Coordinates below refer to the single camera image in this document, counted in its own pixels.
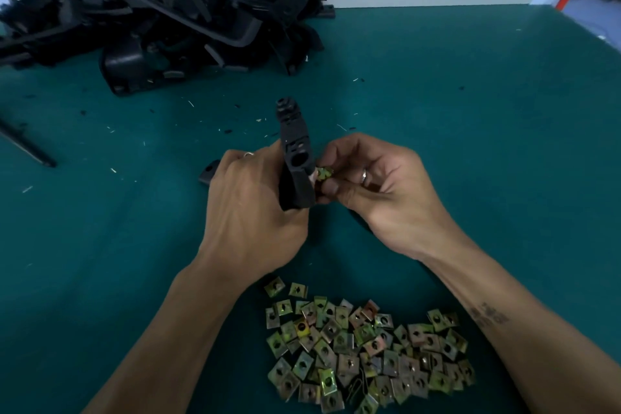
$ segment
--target black plastic scrap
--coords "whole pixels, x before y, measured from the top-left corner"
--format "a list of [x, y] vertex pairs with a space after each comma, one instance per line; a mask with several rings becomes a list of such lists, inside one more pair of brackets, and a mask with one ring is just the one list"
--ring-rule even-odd
[[322, 50], [307, 18], [334, 18], [326, 0], [10, 0], [0, 65], [55, 65], [103, 48], [99, 68], [115, 95], [185, 81], [205, 65], [247, 71], [274, 53], [294, 75]]

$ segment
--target blue floor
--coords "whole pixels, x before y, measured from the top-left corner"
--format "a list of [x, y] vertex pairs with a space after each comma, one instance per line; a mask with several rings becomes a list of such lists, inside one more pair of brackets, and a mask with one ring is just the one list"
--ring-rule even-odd
[[563, 13], [621, 51], [621, 1], [570, 0]]

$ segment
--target green mat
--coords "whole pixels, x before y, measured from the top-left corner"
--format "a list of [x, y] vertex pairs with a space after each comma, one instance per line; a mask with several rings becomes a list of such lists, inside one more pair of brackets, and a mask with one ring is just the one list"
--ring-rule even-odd
[[[353, 127], [416, 149], [465, 231], [621, 361], [618, 53], [532, 6], [339, 10], [313, 25], [326, 50], [292, 78], [270, 64], [121, 99], [97, 53], [0, 70], [0, 117], [27, 123], [59, 162], [44, 169], [0, 141], [0, 411], [86, 404], [195, 255], [201, 169], [228, 148], [271, 143], [284, 95], [300, 103], [318, 153]], [[337, 205], [313, 209], [307, 244], [279, 275], [336, 302], [372, 298], [404, 323], [458, 307]], [[281, 402], [267, 379], [267, 305], [256, 288], [238, 301], [190, 412], [319, 412]], [[389, 412], [524, 411], [490, 345], [459, 316], [477, 386]]]

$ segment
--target tattoo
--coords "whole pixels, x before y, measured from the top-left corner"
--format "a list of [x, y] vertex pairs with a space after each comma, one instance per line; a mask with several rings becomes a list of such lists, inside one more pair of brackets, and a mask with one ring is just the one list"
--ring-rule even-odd
[[504, 324], [509, 321], [509, 318], [500, 311], [496, 311], [487, 303], [479, 305], [479, 308], [470, 308], [470, 316], [474, 319], [474, 322], [483, 329], [491, 327], [493, 324]]

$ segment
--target hand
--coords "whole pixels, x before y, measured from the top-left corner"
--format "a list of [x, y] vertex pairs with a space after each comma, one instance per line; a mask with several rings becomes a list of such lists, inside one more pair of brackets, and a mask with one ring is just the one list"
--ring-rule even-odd
[[227, 151], [209, 187], [199, 258], [216, 259], [243, 289], [291, 261], [308, 235], [308, 210], [278, 202], [283, 164], [280, 140], [253, 156]]
[[319, 203], [338, 200], [360, 214], [393, 251], [420, 259], [447, 245], [476, 247], [442, 205], [415, 151], [354, 133], [328, 144], [319, 165], [335, 171], [322, 183]]

